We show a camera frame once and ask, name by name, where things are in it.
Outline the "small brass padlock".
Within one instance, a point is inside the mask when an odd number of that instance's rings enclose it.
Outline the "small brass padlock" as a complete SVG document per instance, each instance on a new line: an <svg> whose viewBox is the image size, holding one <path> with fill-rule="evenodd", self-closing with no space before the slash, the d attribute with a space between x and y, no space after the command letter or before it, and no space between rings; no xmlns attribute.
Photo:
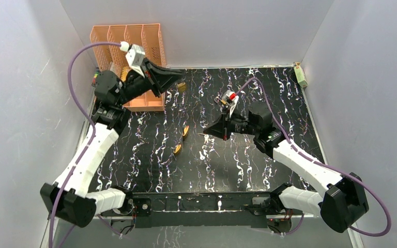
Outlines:
<svg viewBox="0 0 397 248"><path fill-rule="evenodd" d="M180 83L178 83L177 85L177 90L179 91L179 92L184 92L184 91L186 91L187 90L187 84L185 83L185 82L180 82Z"/></svg>

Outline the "large brass padlock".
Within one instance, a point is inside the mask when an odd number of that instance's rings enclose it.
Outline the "large brass padlock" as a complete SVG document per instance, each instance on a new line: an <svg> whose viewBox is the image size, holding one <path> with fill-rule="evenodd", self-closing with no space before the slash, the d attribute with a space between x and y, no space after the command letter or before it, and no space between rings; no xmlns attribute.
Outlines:
<svg viewBox="0 0 397 248"><path fill-rule="evenodd" d="M189 126L185 125L182 129L182 140L185 141L189 134Z"/></svg>

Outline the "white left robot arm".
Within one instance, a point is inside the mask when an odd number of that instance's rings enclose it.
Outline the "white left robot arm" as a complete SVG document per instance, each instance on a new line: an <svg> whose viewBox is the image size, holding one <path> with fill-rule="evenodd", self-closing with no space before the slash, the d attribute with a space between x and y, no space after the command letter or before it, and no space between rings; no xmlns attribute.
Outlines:
<svg viewBox="0 0 397 248"><path fill-rule="evenodd" d="M131 112L124 104L147 91L159 97L183 77L183 71L157 66L147 58L140 68L143 74L130 70L124 81L111 70L95 77L98 109L90 118L84 145L54 183L45 183L40 189L51 219L85 227L103 212L115 209L128 215L133 210L132 193L124 187L92 193L88 188L106 153L127 126Z"/></svg>

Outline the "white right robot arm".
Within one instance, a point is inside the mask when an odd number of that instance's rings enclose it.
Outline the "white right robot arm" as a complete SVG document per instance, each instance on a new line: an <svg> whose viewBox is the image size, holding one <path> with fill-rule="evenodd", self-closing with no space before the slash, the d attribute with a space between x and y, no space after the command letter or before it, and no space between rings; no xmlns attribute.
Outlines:
<svg viewBox="0 0 397 248"><path fill-rule="evenodd" d="M302 190L284 183L268 199L251 205L251 212L283 214L297 209L320 216L332 230L343 233L369 210L364 188L342 173L319 166L316 158L289 143L265 103L251 105L247 116L231 113L224 106L219 118L203 132L225 141L232 133L252 135L260 152L290 168L314 188Z"/></svg>

